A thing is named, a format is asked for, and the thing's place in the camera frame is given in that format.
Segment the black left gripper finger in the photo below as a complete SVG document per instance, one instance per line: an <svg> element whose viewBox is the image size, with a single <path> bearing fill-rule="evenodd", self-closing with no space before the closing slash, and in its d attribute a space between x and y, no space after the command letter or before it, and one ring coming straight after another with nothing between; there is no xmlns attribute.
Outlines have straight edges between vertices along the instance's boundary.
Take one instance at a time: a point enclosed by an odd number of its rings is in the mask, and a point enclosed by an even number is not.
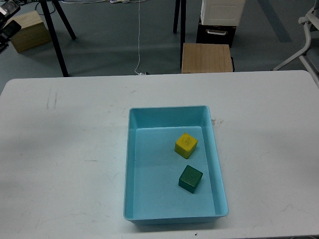
<svg viewBox="0 0 319 239"><path fill-rule="evenodd" d="M9 19L20 11L20 6L13 0L6 1L0 6L0 18Z"/></svg>
<svg viewBox="0 0 319 239"><path fill-rule="evenodd" d="M4 28L0 30L0 40L9 41L20 30L21 25L18 24L15 20L12 20Z"/></svg>

